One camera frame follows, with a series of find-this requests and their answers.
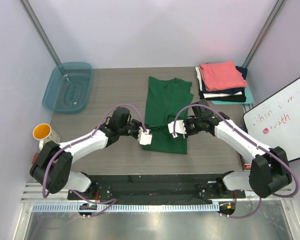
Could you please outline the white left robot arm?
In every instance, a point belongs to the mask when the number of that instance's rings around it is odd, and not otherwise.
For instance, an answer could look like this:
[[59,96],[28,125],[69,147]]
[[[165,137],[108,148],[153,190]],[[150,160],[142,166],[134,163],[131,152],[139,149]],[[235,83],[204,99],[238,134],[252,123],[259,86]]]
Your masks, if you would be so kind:
[[142,119],[131,118],[130,108],[129,104],[114,107],[91,132],[68,142],[50,140],[42,146],[29,174],[42,185],[44,198],[63,189],[79,192],[87,200],[96,195],[97,188],[92,180],[84,173],[73,172],[72,165],[92,152],[111,146],[121,136],[140,141],[149,134]]

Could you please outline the green t shirt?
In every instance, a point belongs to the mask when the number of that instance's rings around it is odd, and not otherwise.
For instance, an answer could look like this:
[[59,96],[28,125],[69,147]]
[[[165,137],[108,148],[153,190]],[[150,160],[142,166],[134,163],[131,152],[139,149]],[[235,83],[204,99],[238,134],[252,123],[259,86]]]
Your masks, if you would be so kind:
[[183,137],[174,138],[168,124],[175,120],[178,112],[192,103],[192,83],[180,78],[159,80],[148,78],[145,106],[145,124],[150,128],[152,141],[144,145],[144,151],[186,155],[188,143]]

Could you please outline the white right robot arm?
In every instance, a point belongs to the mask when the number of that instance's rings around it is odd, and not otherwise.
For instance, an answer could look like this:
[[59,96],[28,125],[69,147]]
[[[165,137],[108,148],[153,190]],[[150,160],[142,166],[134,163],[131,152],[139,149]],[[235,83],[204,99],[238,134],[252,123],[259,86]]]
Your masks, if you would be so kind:
[[229,116],[217,112],[206,101],[190,105],[194,113],[172,124],[172,133],[184,137],[200,132],[210,133],[237,151],[250,165],[249,171],[229,171],[216,184],[216,193],[223,198],[233,191],[252,191],[260,198],[276,195],[293,181],[287,154],[279,146],[270,147],[240,129]]

